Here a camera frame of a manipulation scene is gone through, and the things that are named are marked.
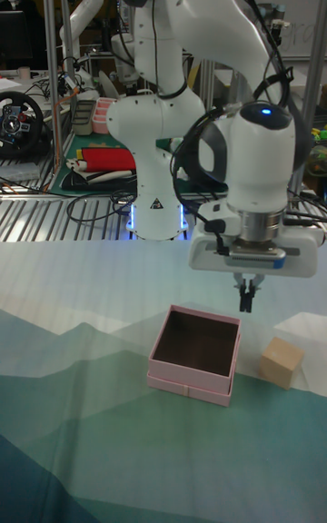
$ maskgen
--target wooden block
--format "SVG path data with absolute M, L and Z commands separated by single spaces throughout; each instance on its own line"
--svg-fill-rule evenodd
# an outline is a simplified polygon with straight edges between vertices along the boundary
M 298 375 L 304 351 L 288 341 L 273 338 L 263 352 L 259 375 L 288 390 Z

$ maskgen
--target blue led light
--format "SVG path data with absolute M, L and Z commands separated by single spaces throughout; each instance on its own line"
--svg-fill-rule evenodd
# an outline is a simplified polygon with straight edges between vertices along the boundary
M 132 231 L 134 229 L 134 210 L 135 210 L 135 208 L 134 208 L 134 205 L 132 204 L 131 212 L 130 212 L 131 220 L 126 225 L 126 229 L 128 231 Z
M 183 228 L 183 205 L 181 204 L 181 229 Z

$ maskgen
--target steering wheel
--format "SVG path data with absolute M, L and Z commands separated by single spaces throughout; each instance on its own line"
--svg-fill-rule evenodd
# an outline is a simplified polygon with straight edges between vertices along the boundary
M 6 160 L 22 158 L 38 142 L 43 114 L 32 97 L 16 91 L 0 93 L 1 112 L 0 157 Z

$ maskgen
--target warning label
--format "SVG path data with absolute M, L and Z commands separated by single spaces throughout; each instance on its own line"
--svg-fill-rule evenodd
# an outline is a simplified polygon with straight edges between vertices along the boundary
M 153 208 L 154 210 L 159 210 L 160 208 L 163 208 L 163 205 L 161 204 L 159 198 L 156 198 L 153 205 L 150 206 L 150 208 Z

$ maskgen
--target pink container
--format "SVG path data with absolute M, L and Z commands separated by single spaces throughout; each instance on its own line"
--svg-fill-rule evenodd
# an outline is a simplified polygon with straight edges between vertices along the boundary
M 229 405 L 241 321 L 172 305 L 149 357 L 153 388 Z
M 115 99 L 109 99 L 109 97 L 99 97 L 96 102 L 94 109 L 94 116 L 92 119 L 92 129 L 94 133 L 109 133 L 106 126 L 106 113 L 111 103 L 116 101 Z

